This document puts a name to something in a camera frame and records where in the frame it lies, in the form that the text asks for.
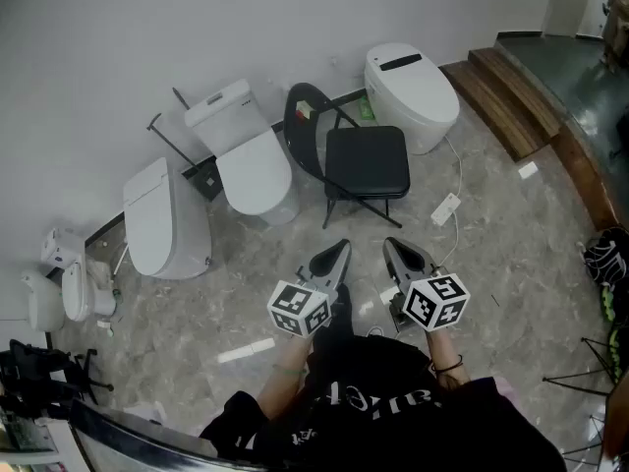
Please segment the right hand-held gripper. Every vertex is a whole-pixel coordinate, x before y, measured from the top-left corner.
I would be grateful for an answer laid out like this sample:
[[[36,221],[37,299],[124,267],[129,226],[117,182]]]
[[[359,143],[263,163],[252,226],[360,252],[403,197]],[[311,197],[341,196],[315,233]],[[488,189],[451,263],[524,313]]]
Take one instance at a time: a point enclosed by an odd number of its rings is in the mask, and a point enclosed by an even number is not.
[[[407,269],[434,269],[431,255],[404,239],[387,237],[382,253],[389,276],[403,279]],[[418,326],[426,332],[456,325],[468,303],[470,292],[453,272],[438,269],[430,277],[411,281],[405,291],[397,290],[389,300],[389,314],[397,332]]]

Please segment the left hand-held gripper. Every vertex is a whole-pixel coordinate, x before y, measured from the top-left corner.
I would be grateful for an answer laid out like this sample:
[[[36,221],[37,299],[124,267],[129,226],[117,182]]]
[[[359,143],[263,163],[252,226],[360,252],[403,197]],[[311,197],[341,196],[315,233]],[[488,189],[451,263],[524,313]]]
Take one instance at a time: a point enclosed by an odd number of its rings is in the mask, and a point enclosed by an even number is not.
[[[297,270],[297,280],[279,280],[268,302],[273,324],[292,335],[312,336],[331,318],[351,260],[351,243],[340,240],[318,252]]]

